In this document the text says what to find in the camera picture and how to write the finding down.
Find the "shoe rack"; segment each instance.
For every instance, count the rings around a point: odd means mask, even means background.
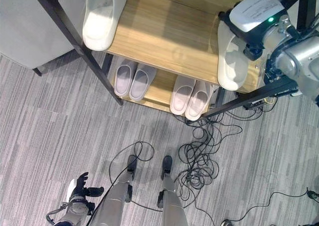
[[[177,75],[218,85],[218,13],[239,1],[127,0],[113,43],[106,52],[158,69],[138,104],[169,112]],[[257,89],[261,64],[250,63],[239,92]]]

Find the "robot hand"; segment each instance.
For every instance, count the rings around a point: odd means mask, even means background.
[[[68,203],[63,203],[59,209],[51,211],[46,215],[46,219],[49,223],[54,226],[80,226],[86,216],[93,213],[95,204],[88,202],[85,197],[99,197],[103,194],[104,188],[84,188],[84,185],[86,184],[85,181],[88,179],[87,176],[88,172],[80,175],[75,186],[72,185],[74,180],[71,181],[68,192],[72,190],[72,193],[70,197],[67,196]],[[67,208],[66,214],[57,223],[54,223],[49,216],[56,214],[65,208]]]

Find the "robot leg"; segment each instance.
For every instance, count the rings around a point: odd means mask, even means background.
[[[89,226],[120,226],[124,202],[132,198],[132,173],[126,172],[113,186],[93,215]]]
[[[188,226],[184,208],[175,192],[174,181],[170,177],[172,157],[165,156],[161,178],[164,190],[159,193],[158,207],[163,208],[163,226]]]

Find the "gray carpet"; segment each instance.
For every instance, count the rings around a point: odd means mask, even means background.
[[[95,56],[102,61],[101,53]],[[0,57],[0,225],[49,225],[45,214],[65,200],[72,178],[88,171],[87,186],[108,188],[111,159],[137,140],[151,143],[155,155],[139,162],[133,199],[156,207],[161,160],[172,154],[173,177],[186,168],[177,149],[193,140],[192,128],[165,112],[129,102],[118,106],[74,52],[40,70],[42,77]],[[242,109],[233,113],[249,114]],[[319,110],[309,99],[282,97],[255,121],[225,116],[223,123],[236,123],[243,132],[222,142],[213,156],[219,175],[197,199],[217,226],[266,203],[273,191],[300,195],[308,186],[319,192]],[[131,152],[116,159],[113,178]],[[185,211],[190,226],[213,225],[194,204]],[[307,197],[275,195],[268,208],[253,209],[234,225],[310,224],[319,221],[318,214],[319,204]],[[161,224],[161,213],[132,203],[124,207],[123,226]]]

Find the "white slipper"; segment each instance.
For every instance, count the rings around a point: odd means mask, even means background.
[[[115,73],[114,92],[119,97],[129,94],[137,63],[125,59]]]
[[[86,0],[82,36],[85,45],[96,51],[108,49],[126,0]]]
[[[132,100],[138,102],[143,99],[150,84],[155,78],[156,68],[145,64],[139,64],[131,85],[129,96]]]
[[[245,42],[237,38],[221,21],[218,27],[218,83],[225,89],[235,91],[245,82],[248,58],[244,55]]]
[[[193,92],[196,80],[178,75],[170,100],[170,111],[175,115],[182,115]]]
[[[213,91],[211,84],[197,80],[185,111],[185,117],[189,120],[199,119],[206,110]]]

